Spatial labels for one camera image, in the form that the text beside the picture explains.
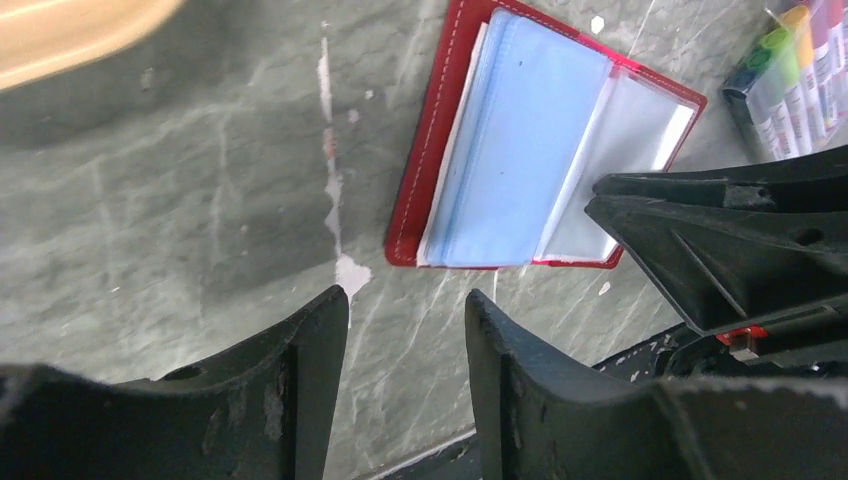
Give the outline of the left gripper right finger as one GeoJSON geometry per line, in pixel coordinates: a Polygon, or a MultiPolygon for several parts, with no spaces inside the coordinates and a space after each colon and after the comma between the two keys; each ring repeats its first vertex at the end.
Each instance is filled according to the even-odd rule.
{"type": "MultiPolygon", "coordinates": [[[[515,352],[532,338],[486,295],[473,290],[465,305],[465,339],[472,376],[474,345],[498,343],[515,352]]],[[[619,403],[623,419],[590,455],[568,455],[564,479],[843,479],[847,475],[847,384],[842,379],[695,377],[636,385],[656,410],[638,428],[642,407],[619,403]]]]}

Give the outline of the red leather card holder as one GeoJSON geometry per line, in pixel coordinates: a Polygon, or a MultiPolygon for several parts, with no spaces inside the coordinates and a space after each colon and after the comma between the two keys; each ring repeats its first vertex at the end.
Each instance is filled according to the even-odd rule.
{"type": "Polygon", "coordinates": [[[397,267],[611,269],[586,214],[667,169],[706,98],[519,1],[453,1],[384,244],[397,267]]]}

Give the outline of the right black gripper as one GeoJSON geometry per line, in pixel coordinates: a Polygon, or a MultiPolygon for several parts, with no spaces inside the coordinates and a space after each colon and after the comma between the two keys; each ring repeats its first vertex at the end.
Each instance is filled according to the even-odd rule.
{"type": "Polygon", "coordinates": [[[847,378],[845,147],[610,174],[593,192],[586,214],[709,335],[683,327],[662,355],[664,376],[847,378]]]}

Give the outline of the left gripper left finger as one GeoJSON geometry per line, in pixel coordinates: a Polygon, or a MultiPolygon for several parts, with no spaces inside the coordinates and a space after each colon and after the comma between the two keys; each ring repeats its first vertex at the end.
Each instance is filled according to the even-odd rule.
{"type": "Polygon", "coordinates": [[[290,317],[158,380],[1,368],[5,479],[319,479],[346,349],[332,286],[290,317]]]}

